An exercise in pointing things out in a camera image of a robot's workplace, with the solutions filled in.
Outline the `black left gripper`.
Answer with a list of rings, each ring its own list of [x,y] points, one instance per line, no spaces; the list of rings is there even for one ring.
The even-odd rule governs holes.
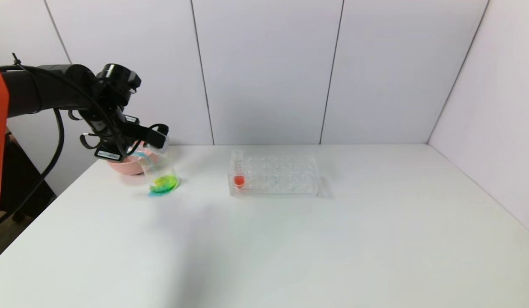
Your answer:
[[[127,157],[126,154],[132,147],[133,139],[122,135],[121,128],[114,119],[109,120],[109,123],[102,119],[94,120],[94,134],[99,138],[94,148],[96,158],[122,162]]]

